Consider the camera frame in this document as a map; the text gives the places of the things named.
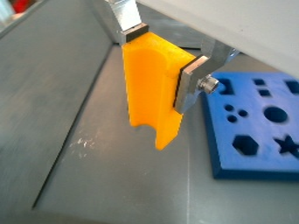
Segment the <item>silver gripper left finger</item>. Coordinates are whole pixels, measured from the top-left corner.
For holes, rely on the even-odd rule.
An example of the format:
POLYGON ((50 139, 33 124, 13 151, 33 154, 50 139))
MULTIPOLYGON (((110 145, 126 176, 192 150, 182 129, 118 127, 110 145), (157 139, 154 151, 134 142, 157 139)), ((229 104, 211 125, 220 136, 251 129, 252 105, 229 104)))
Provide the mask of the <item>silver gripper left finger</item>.
POLYGON ((120 30, 118 42, 125 44, 148 32, 148 25, 141 21, 136 0, 105 0, 113 12, 120 30))

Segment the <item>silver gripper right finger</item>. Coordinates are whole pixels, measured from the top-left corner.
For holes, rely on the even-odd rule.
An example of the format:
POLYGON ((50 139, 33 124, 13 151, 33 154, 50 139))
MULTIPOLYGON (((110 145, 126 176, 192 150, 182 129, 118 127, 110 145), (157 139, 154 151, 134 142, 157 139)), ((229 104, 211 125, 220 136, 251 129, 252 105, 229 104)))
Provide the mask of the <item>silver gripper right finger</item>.
POLYGON ((194 104, 200 92, 211 94, 219 81, 211 74, 237 56, 239 50, 215 38, 205 37, 200 43, 200 55, 181 68, 173 108, 182 114, 194 104))

